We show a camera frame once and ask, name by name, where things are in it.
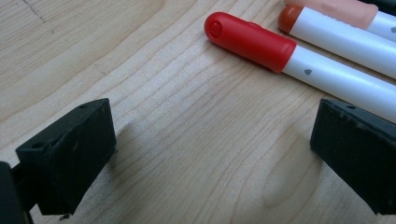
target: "wooden table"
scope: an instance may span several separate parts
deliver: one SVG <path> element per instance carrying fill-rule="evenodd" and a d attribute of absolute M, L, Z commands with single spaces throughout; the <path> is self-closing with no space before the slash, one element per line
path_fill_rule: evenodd
<path fill-rule="evenodd" d="M 209 14 L 226 11 L 281 34 L 283 7 L 1 1 L 1 161 L 16 165 L 17 146 L 72 108 L 109 98 L 118 153 L 61 223 L 395 223 L 310 150 L 319 100 L 332 97 L 211 44 L 203 31 Z M 31 213 L 35 223 L 60 222 Z"/>

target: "pen cap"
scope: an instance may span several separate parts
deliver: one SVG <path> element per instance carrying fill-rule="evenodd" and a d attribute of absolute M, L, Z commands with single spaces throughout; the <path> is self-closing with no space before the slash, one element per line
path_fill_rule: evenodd
<path fill-rule="evenodd" d="M 285 6 L 277 18 L 279 30 L 289 34 L 302 11 L 302 7 Z"/>
<path fill-rule="evenodd" d="M 352 26 L 367 29 L 378 7 L 357 0 L 283 0 L 286 5 L 309 7 Z"/>
<path fill-rule="evenodd" d="M 395 0 L 360 0 L 363 3 L 374 4 L 378 6 L 379 10 L 389 15 L 396 16 L 396 1 Z"/>
<path fill-rule="evenodd" d="M 238 55 L 280 73 L 294 52 L 296 42 L 224 12 L 215 12 L 205 21 L 209 40 Z"/>

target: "red marker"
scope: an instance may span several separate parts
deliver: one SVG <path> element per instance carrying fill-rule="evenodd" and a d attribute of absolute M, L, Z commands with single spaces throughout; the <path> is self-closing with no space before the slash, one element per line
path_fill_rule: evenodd
<path fill-rule="evenodd" d="M 216 12 L 205 21 L 209 40 L 396 123 L 396 86 L 297 46 L 252 22 Z"/>

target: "black plastic block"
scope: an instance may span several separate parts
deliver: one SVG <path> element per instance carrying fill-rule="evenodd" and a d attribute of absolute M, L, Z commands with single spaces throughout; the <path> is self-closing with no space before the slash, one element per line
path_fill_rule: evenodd
<path fill-rule="evenodd" d="M 17 148 L 43 215 L 74 214 L 116 146 L 108 99 L 80 105 Z"/>
<path fill-rule="evenodd" d="M 375 213 L 396 214 L 394 123 L 354 105 L 322 100 L 310 144 Z"/>
<path fill-rule="evenodd" d="M 0 161 L 0 223 L 30 223 L 22 209 L 14 178 L 8 163 Z"/>

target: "marker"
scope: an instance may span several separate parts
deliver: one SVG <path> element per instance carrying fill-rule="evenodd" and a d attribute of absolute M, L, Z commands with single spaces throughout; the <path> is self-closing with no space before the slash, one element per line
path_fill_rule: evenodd
<path fill-rule="evenodd" d="M 396 86 L 388 82 L 224 12 L 216 12 L 206 19 L 205 33 L 211 42 L 225 49 L 396 123 Z"/>
<path fill-rule="evenodd" d="M 394 0 L 360 0 L 363 3 L 374 4 L 378 6 L 379 10 L 396 16 L 396 1 Z"/>
<path fill-rule="evenodd" d="M 339 21 L 396 42 L 396 17 L 357 0 L 283 0 L 286 5 L 309 7 Z"/>
<path fill-rule="evenodd" d="M 325 16 L 309 7 L 286 6 L 279 29 L 320 48 L 396 78 L 396 42 Z"/>

